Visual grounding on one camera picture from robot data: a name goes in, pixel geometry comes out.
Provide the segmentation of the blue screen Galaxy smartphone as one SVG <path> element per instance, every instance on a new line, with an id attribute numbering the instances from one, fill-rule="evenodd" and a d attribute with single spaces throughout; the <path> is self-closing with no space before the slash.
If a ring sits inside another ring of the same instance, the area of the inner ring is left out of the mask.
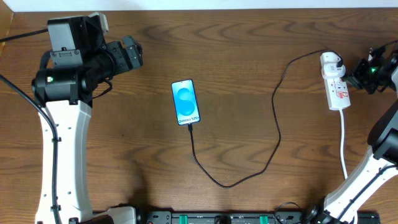
<path id="1" fill-rule="evenodd" d="M 200 122 L 195 87 L 192 79 L 171 84 L 175 114 L 179 126 Z"/>

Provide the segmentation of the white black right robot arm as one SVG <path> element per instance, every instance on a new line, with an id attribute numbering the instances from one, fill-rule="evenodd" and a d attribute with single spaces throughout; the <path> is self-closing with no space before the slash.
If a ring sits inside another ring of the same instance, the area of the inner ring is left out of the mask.
<path id="1" fill-rule="evenodd" d="M 397 90 L 397 48 L 384 57 L 386 45 L 372 49 L 368 58 L 346 72 L 335 52 L 321 54 L 321 75 L 328 107 L 341 113 L 350 106 L 348 85 L 368 94 Z M 368 136 L 368 149 L 359 165 L 344 182 L 302 218 L 302 223 L 356 223 L 358 209 L 385 182 L 397 175 L 397 103 L 383 114 Z"/>

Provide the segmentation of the white power strip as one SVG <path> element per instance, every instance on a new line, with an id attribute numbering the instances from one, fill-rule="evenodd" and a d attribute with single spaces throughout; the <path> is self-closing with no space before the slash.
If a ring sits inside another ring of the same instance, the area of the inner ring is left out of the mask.
<path id="1" fill-rule="evenodd" d="M 347 84 L 341 80 L 344 71 L 345 66 L 337 67 L 336 63 L 326 63 L 322 66 L 328 107 L 332 111 L 342 110 L 351 105 Z"/>

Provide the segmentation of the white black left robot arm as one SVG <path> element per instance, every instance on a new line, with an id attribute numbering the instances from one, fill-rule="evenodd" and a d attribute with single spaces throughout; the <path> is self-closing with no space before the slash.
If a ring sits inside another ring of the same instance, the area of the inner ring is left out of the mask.
<path id="1" fill-rule="evenodd" d="M 140 68 L 142 47 L 131 36 L 106 42 L 106 16 L 59 17 L 47 23 L 52 48 L 32 80 L 43 137 L 42 187 L 36 223 L 137 223 L 130 205 L 95 213 L 86 177 L 86 139 L 94 91 Z"/>

